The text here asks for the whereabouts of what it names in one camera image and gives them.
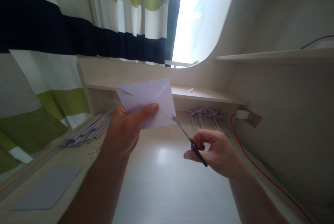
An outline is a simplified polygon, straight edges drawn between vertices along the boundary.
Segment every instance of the gray paper sheet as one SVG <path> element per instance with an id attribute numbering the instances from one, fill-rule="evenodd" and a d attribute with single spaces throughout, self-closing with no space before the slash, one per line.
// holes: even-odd
<path id="1" fill-rule="evenodd" d="M 53 208 L 81 169 L 82 167 L 51 168 L 31 190 L 13 206 L 12 210 Z"/>

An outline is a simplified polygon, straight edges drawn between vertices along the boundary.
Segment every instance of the power socket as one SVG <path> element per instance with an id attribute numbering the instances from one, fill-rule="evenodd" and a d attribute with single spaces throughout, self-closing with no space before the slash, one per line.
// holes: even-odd
<path id="1" fill-rule="evenodd" d="M 248 108 L 246 108 L 243 105 L 239 105 L 237 110 L 245 110 L 245 111 L 248 111 L 250 113 L 250 115 L 247 118 L 247 120 L 243 120 L 243 121 L 247 122 L 249 125 L 251 125 L 254 128 L 256 128 L 258 126 L 258 124 L 263 119 L 261 116 L 259 116 L 258 114 L 254 113 L 253 111 L 249 110 Z"/>

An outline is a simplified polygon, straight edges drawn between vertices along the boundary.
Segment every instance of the desk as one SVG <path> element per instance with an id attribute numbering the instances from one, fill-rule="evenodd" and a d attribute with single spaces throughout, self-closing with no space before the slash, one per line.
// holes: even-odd
<path id="1" fill-rule="evenodd" d="M 192 136 L 194 131 L 187 113 L 177 112 L 177 119 Z M 195 118 L 194 122 L 199 128 L 199 120 Z M 205 120 L 205 126 L 213 129 L 208 120 Z M 235 135 L 226 128 L 231 135 L 229 141 L 244 159 Z M 1 223 L 57 223 L 96 159 L 103 138 L 104 134 L 89 145 L 61 150 L 0 203 Z M 183 153 L 189 148 L 190 143 L 178 125 L 142 130 L 128 163 L 113 224 L 240 223 L 229 181 L 210 167 L 185 160 Z M 83 166 L 55 207 L 50 210 L 10 211 L 17 200 L 55 166 Z M 291 223 L 305 223 L 300 213 L 290 207 L 270 184 L 261 184 Z"/>

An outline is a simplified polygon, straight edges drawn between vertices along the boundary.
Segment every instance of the striped curtain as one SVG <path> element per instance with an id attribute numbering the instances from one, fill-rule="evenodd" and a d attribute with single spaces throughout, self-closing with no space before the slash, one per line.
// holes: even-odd
<path id="1" fill-rule="evenodd" d="M 90 117 L 78 58 L 165 63 L 168 0 L 0 4 L 0 174 Z"/>

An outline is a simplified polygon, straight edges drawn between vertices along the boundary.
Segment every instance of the wooden shelf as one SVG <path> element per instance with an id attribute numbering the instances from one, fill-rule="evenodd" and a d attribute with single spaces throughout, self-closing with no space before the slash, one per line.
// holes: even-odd
<path id="1" fill-rule="evenodd" d="M 216 60 L 297 66 L 333 66 L 334 48 L 317 48 L 218 56 Z"/>
<path id="2" fill-rule="evenodd" d="M 86 84 L 87 88 L 116 90 L 121 85 L 132 84 L 139 81 L 122 80 L 116 78 L 107 78 L 96 82 Z M 224 102 L 233 104 L 247 105 L 248 102 L 228 92 L 219 92 L 210 89 L 194 88 L 191 93 L 183 91 L 183 89 L 190 89 L 190 87 L 173 86 L 172 94 L 175 98 L 186 98 L 202 101 Z"/>

